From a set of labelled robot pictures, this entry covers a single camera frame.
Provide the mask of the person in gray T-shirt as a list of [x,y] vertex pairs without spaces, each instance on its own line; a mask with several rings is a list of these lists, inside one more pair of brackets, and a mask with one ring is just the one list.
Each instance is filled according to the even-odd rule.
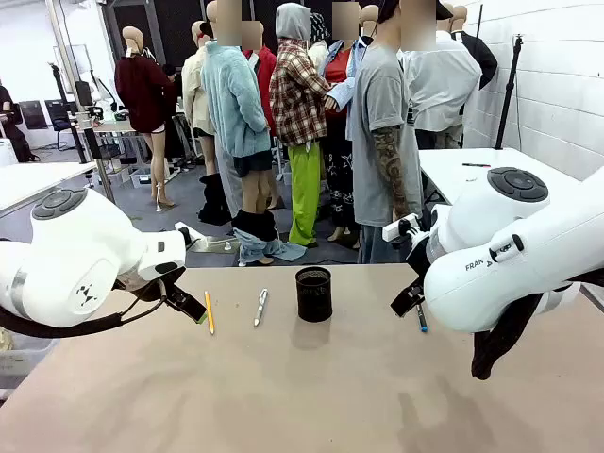
[[434,0],[383,0],[374,39],[356,72],[350,137],[361,264],[397,263],[407,253],[382,239],[382,229],[394,222],[393,202],[378,170],[373,131],[400,126],[399,155],[410,214],[420,214],[424,207],[419,154],[398,53],[419,48],[435,25]]

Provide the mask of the mannequin in black jacket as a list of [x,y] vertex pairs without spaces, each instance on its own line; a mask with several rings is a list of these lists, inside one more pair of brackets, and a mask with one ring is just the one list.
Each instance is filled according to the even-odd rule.
[[495,55],[481,38],[472,36],[463,29],[466,19],[467,8],[464,6],[454,7],[450,33],[456,41],[463,43],[470,55],[480,66],[482,76],[479,88],[482,90],[494,78],[498,63]]

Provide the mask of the mannequin in red jacket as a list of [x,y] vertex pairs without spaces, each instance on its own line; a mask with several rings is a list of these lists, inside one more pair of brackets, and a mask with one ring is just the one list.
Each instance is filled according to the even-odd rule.
[[242,22],[242,52],[256,74],[260,101],[271,136],[275,137],[276,125],[270,107],[270,81],[276,67],[277,57],[263,43],[263,24],[260,21]]

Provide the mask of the large white table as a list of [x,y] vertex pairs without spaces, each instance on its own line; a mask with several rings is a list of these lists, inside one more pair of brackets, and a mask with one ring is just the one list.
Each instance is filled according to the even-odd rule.
[[468,168],[464,162],[490,164],[496,167],[515,167],[539,177],[555,199],[566,188],[579,184],[575,179],[553,167],[513,148],[434,149],[420,150],[419,158],[424,175],[432,182],[443,199],[453,204],[468,184],[486,176],[489,169]]

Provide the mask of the tattooed forearm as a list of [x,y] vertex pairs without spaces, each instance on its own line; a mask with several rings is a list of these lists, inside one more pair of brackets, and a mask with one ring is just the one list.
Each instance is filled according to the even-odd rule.
[[391,193],[394,221],[411,213],[399,155],[399,130],[400,126],[388,126],[372,132],[377,152],[377,167]]

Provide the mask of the black office chair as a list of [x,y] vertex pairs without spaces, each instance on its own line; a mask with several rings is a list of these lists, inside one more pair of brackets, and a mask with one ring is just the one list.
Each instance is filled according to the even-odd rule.
[[45,100],[44,104],[50,118],[50,125],[57,134],[58,151],[70,149],[69,145],[60,141],[59,134],[71,127],[69,114],[77,109],[76,103],[74,101],[63,103],[61,99],[53,99]]

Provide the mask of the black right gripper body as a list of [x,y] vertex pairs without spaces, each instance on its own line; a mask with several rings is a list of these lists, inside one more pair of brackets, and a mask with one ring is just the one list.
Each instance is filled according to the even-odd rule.
[[430,267],[428,260],[427,245],[429,241],[429,232],[412,229],[408,232],[411,240],[411,252],[406,258],[406,263],[418,275],[417,281],[424,283],[426,273]]

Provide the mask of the cluttered background desk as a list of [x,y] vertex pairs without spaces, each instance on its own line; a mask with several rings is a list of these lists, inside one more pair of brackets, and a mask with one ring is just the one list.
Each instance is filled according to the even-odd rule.
[[87,156],[96,167],[95,179],[110,189],[121,187],[142,165],[141,136],[127,119],[99,120],[90,111],[70,113]]

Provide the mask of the mannequin in plaid shirt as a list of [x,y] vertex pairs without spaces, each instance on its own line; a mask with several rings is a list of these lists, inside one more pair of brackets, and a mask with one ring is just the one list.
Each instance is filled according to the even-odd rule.
[[277,138],[292,170],[293,222],[289,242],[316,246],[315,220],[321,192],[320,140],[327,135],[324,100],[329,85],[308,55],[311,10],[284,3],[276,11],[277,63],[270,108]]

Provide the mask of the mannequin in cream jacket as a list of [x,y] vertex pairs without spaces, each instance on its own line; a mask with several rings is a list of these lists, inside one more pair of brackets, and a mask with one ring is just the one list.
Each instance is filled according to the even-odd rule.
[[201,70],[206,59],[206,43],[213,39],[211,23],[196,21],[192,25],[193,42],[197,47],[182,67],[182,92],[185,117],[200,141],[207,175],[217,174],[214,127],[210,119],[209,102],[201,83]]

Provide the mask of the white side table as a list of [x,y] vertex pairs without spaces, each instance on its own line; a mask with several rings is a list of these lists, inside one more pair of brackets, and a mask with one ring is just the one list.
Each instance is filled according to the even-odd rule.
[[0,167],[0,218],[95,168],[93,162],[19,163]]

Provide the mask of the seated person in black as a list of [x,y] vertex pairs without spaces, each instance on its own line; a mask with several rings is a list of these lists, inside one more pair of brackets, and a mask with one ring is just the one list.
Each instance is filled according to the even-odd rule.
[[6,137],[11,141],[16,159],[20,163],[39,161],[40,158],[31,152],[25,134],[17,127],[16,112],[10,94],[0,80],[0,113],[7,116],[2,119],[2,125]]

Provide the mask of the mannequin in red top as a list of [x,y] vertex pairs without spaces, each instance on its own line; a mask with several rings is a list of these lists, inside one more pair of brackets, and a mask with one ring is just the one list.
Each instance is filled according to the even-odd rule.
[[325,114],[327,135],[322,140],[329,189],[329,207],[335,229],[327,239],[353,250],[360,247],[360,226],[355,222],[352,142],[348,139],[349,108],[355,75],[365,45],[351,30],[343,31],[327,53],[321,74],[330,85]]

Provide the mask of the black mesh pen holder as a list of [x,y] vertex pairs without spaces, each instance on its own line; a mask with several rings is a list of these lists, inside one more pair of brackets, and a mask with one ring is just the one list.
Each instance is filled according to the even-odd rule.
[[295,274],[298,316],[309,323],[320,323],[332,315],[331,273],[310,266]]

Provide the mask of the gray storage crate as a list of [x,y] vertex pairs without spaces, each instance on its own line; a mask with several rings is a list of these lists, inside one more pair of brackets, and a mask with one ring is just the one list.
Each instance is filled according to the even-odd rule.
[[0,406],[57,343],[0,328]]

